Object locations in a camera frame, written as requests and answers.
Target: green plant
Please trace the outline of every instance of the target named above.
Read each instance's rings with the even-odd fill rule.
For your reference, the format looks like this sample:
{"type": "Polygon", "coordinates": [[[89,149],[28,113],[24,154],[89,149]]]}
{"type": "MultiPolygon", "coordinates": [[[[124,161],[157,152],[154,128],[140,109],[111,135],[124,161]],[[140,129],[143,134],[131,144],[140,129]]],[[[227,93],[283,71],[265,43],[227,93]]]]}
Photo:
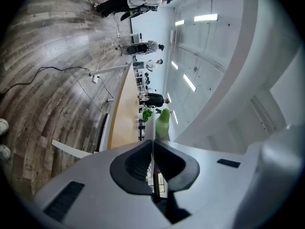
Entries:
{"type": "Polygon", "coordinates": [[[148,118],[151,117],[152,114],[153,114],[152,111],[150,111],[150,110],[145,110],[145,111],[143,112],[143,121],[144,121],[144,122],[147,122],[147,121],[148,121],[148,118]]]}

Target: black pants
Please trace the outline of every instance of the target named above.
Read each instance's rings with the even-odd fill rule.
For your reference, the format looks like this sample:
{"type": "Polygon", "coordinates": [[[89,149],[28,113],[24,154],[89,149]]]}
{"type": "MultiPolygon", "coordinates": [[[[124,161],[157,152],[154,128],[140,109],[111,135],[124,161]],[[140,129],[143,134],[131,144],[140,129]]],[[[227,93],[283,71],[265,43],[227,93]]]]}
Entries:
{"type": "Polygon", "coordinates": [[[128,12],[129,6],[127,0],[108,0],[98,5],[96,11],[107,17],[113,12],[128,12]]]}

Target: white shirt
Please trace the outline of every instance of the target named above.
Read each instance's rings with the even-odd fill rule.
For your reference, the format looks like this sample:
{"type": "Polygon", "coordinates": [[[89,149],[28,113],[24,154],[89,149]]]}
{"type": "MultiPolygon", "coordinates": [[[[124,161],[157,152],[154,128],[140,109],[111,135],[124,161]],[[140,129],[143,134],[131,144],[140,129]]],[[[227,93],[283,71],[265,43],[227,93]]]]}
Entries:
{"type": "Polygon", "coordinates": [[[127,0],[129,8],[133,9],[141,5],[145,6],[159,6],[163,3],[162,0],[127,0]]]}
{"type": "Polygon", "coordinates": [[[150,68],[152,71],[154,71],[154,70],[158,67],[157,63],[154,62],[154,61],[152,61],[152,60],[149,60],[149,61],[145,62],[144,65],[145,65],[145,68],[148,67],[148,68],[150,68]]]}
{"type": "Polygon", "coordinates": [[[151,49],[147,53],[158,51],[159,44],[156,41],[153,41],[152,43],[150,43],[150,42],[147,42],[147,43],[151,46],[151,49]]]}

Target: person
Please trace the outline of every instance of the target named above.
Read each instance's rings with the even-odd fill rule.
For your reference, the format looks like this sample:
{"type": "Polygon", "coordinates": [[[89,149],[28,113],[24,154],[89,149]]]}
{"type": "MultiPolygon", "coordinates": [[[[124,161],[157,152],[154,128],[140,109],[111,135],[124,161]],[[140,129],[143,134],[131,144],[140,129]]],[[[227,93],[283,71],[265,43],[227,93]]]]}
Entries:
{"type": "Polygon", "coordinates": [[[145,104],[146,106],[156,106],[156,107],[162,107],[163,104],[169,104],[170,101],[167,98],[163,98],[161,94],[153,94],[153,93],[147,93],[144,96],[148,97],[149,100],[147,101],[140,101],[141,104],[145,104]]]}
{"type": "Polygon", "coordinates": [[[135,9],[139,6],[159,6],[164,2],[169,4],[173,0],[108,0],[104,3],[94,3],[94,9],[102,14],[102,17],[107,17],[111,13],[129,12],[130,9],[135,9]]]}
{"type": "Polygon", "coordinates": [[[149,60],[147,62],[134,62],[133,68],[135,70],[141,70],[146,68],[148,71],[153,72],[159,64],[163,64],[163,60],[159,59],[157,62],[154,62],[152,60],[149,60]]]}
{"type": "Polygon", "coordinates": [[[122,53],[122,56],[124,55],[145,55],[145,54],[149,54],[152,52],[157,52],[158,49],[160,49],[161,51],[164,50],[164,45],[162,44],[158,44],[156,41],[148,41],[148,42],[139,42],[139,43],[132,43],[130,46],[124,46],[124,45],[120,45],[120,48],[125,49],[125,52],[122,53]],[[150,47],[150,49],[146,52],[137,52],[136,48],[132,49],[132,47],[134,46],[138,46],[138,45],[143,45],[146,44],[148,47],[150,47]]]}

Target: black bag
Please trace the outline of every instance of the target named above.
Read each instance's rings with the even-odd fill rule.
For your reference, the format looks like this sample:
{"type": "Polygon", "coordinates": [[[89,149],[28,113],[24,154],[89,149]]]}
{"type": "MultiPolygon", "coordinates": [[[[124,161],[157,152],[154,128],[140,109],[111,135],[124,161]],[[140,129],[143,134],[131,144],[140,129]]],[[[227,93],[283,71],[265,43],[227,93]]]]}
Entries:
{"type": "Polygon", "coordinates": [[[131,54],[135,54],[138,52],[147,53],[151,48],[152,48],[152,46],[148,45],[146,43],[142,43],[139,45],[132,45],[132,46],[128,46],[126,48],[126,54],[131,55],[131,54]]]}
{"type": "Polygon", "coordinates": [[[157,11],[158,10],[158,6],[145,6],[144,4],[141,6],[138,6],[132,10],[130,10],[129,12],[124,13],[121,16],[121,21],[123,21],[126,18],[134,18],[137,17],[143,13],[147,13],[148,11],[157,11]]]}

